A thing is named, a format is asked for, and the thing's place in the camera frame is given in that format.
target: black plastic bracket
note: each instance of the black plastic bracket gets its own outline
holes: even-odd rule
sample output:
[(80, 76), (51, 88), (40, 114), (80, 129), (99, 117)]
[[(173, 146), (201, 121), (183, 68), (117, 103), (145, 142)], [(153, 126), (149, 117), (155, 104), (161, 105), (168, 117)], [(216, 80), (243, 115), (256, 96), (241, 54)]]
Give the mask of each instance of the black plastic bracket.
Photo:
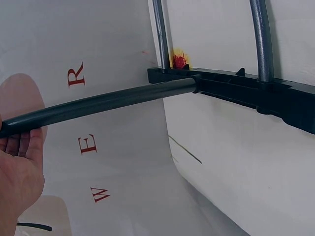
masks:
[(199, 75), (200, 93), (274, 115), (291, 126), (315, 134), (315, 86), (273, 78), (259, 82), (256, 75), (208, 69), (148, 69), (152, 84)]

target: metal rod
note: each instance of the metal rod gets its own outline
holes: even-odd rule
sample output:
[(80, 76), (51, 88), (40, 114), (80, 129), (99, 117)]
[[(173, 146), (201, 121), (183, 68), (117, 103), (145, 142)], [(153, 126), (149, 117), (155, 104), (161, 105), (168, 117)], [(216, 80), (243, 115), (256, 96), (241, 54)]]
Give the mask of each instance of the metal rod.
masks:
[(274, 63), (266, 3), (265, 0), (250, 0), (250, 3), (256, 37), (258, 80), (270, 82), (274, 77)]
[(63, 103), (3, 121), (0, 138), (27, 132), (32, 129), (69, 119), (152, 101), (159, 98), (195, 92), (196, 90), (197, 84), (195, 79), (186, 78), (155, 85), (129, 88)]
[(157, 25), (157, 36), (158, 36), (158, 45), (159, 45), (159, 53), (161, 56), (161, 64), (162, 69), (169, 69), (169, 54), (168, 54), (168, 46), (167, 46), (167, 37), (166, 37), (166, 30), (165, 30), (165, 23), (164, 23), (164, 16), (163, 16), (163, 8), (161, 0), (153, 0), (153, 9), (154, 9), (154, 16), (156, 19)]

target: black cable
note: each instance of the black cable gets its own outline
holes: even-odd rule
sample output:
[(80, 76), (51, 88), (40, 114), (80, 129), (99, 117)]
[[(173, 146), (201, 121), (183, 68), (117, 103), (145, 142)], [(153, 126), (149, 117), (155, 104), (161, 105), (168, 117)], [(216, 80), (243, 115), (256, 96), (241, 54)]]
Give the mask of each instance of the black cable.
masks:
[(42, 230), (47, 230), (47, 231), (52, 231), (53, 228), (47, 225), (42, 225), (42, 224), (35, 224), (35, 223), (17, 223), (16, 226), (26, 226), (26, 227), (32, 227), (32, 228), (37, 228), (37, 229), (42, 229)]

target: palm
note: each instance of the palm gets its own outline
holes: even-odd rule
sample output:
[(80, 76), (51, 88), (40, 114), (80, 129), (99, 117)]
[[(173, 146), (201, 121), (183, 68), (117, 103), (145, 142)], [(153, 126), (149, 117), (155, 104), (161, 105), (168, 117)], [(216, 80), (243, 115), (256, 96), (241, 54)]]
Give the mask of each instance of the palm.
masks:
[(31, 206), (43, 190), (42, 146), (41, 129), (0, 139), (0, 189), (6, 190), (1, 197), (15, 205), (17, 214)]

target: finger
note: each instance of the finger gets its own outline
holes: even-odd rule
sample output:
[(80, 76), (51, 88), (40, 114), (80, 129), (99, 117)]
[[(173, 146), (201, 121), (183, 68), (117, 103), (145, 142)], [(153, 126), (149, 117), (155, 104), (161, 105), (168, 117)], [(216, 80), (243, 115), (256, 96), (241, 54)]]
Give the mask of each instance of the finger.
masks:
[(8, 143), (8, 138), (2, 138), (0, 139), (0, 150), (5, 151), (6, 150), (6, 144)]
[(26, 133), (21, 134), (18, 156), (25, 157), (26, 151), (29, 148), (30, 138), (31, 138), (30, 132), (26, 132)]
[[(1, 127), (2, 127), (2, 118), (0, 115), (0, 130), (1, 130)], [(0, 139), (0, 150), (1, 151), (5, 151), (7, 142), (8, 142), (8, 138)]]
[(19, 153), (20, 146), (20, 134), (12, 135), (8, 138), (8, 142), (6, 144), (5, 152), (12, 155), (17, 156)]
[(30, 133), (30, 144), (25, 157), (42, 166), (43, 164), (44, 138), (41, 128), (33, 129)]

